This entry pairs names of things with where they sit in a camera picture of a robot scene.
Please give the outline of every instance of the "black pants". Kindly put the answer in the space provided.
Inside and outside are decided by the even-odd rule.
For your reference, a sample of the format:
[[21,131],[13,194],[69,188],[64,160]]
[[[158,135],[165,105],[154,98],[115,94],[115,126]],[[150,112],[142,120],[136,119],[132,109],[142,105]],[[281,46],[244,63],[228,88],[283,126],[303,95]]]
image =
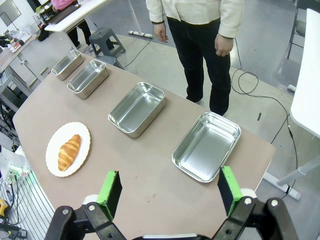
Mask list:
[[186,98],[195,103],[203,98],[204,58],[212,83],[210,110],[225,114],[231,91],[230,55],[216,54],[215,39],[220,20],[194,25],[168,17],[168,24],[188,83]]
[[[77,27],[82,29],[82,32],[84,34],[85,43],[90,45],[89,37],[91,36],[91,32],[90,32],[90,29],[89,29],[87,22],[84,20],[84,21],[80,22],[77,25]],[[79,44],[80,44],[80,42],[78,41],[77,27],[73,28],[71,31],[68,32],[69,38],[71,39],[71,41],[73,42],[73,44],[76,47],[79,46]]]

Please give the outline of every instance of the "gray step stool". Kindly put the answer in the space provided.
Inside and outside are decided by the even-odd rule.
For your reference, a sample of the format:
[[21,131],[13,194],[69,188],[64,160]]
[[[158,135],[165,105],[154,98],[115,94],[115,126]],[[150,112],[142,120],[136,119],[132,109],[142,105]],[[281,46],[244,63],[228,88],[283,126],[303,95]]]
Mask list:
[[[110,41],[110,38],[114,37],[116,41]],[[111,28],[99,28],[89,37],[90,43],[92,45],[93,51],[95,53],[96,58],[98,58],[99,53],[103,53],[103,55],[115,57],[119,52],[125,53],[126,50],[124,46],[121,44],[119,38],[116,36],[114,31]],[[108,45],[111,47],[112,44],[118,45],[117,48],[109,50]]]
[[106,64],[110,64],[110,65],[113,65],[117,68],[120,68],[120,69],[124,69],[121,64],[118,62],[118,60],[113,57],[113,56],[99,56],[98,57],[98,60],[106,63]]

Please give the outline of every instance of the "croissant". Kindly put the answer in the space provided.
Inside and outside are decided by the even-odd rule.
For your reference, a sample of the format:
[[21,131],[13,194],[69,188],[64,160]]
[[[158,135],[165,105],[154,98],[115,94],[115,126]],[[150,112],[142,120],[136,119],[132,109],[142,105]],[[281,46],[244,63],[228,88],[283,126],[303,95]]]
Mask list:
[[67,170],[76,159],[81,145],[80,135],[74,135],[63,144],[59,151],[58,168],[60,171]]

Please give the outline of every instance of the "white plate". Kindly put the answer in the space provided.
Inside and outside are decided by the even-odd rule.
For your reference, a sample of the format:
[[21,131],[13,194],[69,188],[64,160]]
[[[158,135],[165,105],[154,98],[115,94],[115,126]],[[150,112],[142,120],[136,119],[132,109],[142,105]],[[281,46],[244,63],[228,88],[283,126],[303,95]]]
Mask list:
[[[79,134],[81,145],[75,160],[65,171],[58,168],[59,151],[63,144],[68,142],[74,135]],[[90,149],[90,133],[88,128],[81,122],[69,122],[60,127],[51,137],[46,148],[45,161],[49,171],[57,177],[67,177],[76,172],[87,158]]]

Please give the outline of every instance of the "rectangular metal tray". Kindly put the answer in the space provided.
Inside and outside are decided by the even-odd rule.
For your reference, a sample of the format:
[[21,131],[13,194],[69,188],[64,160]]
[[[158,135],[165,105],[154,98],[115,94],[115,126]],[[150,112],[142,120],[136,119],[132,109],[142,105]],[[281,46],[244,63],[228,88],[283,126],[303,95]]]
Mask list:
[[173,163],[202,183],[219,173],[241,135],[240,127],[211,111],[202,113],[172,153]]
[[69,83],[70,89],[81,99],[86,99],[109,76],[106,64],[91,60]]
[[59,61],[51,70],[51,72],[61,81],[65,80],[69,75],[84,62],[81,52],[71,50],[61,61]]
[[139,82],[111,110],[109,121],[131,138],[139,137],[165,107],[165,93]]

